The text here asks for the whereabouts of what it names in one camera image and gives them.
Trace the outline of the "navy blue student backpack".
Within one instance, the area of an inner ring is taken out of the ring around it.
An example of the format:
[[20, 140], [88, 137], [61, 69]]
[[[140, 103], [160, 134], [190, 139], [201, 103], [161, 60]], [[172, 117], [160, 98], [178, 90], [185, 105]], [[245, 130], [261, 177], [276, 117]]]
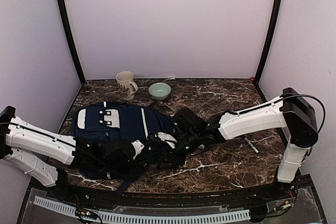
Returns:
[[[82, 107], [72, 116], [70, 134], [80, 151], [70, 166], [89, 179], [123, 180], [117, 189], [121, 194], [136, 180], [118, 175], [115, 167], [122, 159], [141, 162], [148, 169], [158, 163], [161, 152], [171, 149], [154, 136], [157, 132], [175, 137], [172, 118], [152, 107], [120, 102]], [[145, 147], [134, 159], [131, 143], [136, 140]]]

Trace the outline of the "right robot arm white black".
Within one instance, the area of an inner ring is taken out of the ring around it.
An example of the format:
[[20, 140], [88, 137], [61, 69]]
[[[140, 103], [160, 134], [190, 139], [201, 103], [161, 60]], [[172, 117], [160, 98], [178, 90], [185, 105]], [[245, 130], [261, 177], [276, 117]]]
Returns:
[[280, 199], [288, 191], [297, 170], [308, 152], [317, 143], [322, 126], [317, 125], [314, 107], [306, 101], [313, 96], [299, 94], [293, 88], [285, 88], [282, 95], [240, 111], [224, 111], [204, 121], [191, 109], [182, 108], [172, 117], [176, 136], [165, 133], [157, 136], [172, 147], [158, 163], [158, 167], [174, 169], [184, 164], [186, 156], [200, 145], [225, 143], [237, 137], [268, 129], [287, 128], [290, 139], [277, 170], [276, 182], [268, 188], [273, 200]]

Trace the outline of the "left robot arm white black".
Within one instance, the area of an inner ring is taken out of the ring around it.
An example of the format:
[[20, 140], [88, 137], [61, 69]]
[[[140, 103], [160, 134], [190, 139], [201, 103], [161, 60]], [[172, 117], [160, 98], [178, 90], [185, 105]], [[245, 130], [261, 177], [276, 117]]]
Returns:
[[89, 179], [134, 180], [145, 168], [140, 158], [151, 131], [141, 106], [94, 104], [73, 116], [71, 133], [56, 134], [25, 122], [7, 106], [1, 112], [1, 158], [18, 166], [63, 201], [74, 197], [67, 175], [43, 162], [42, 154], [80, 171]]

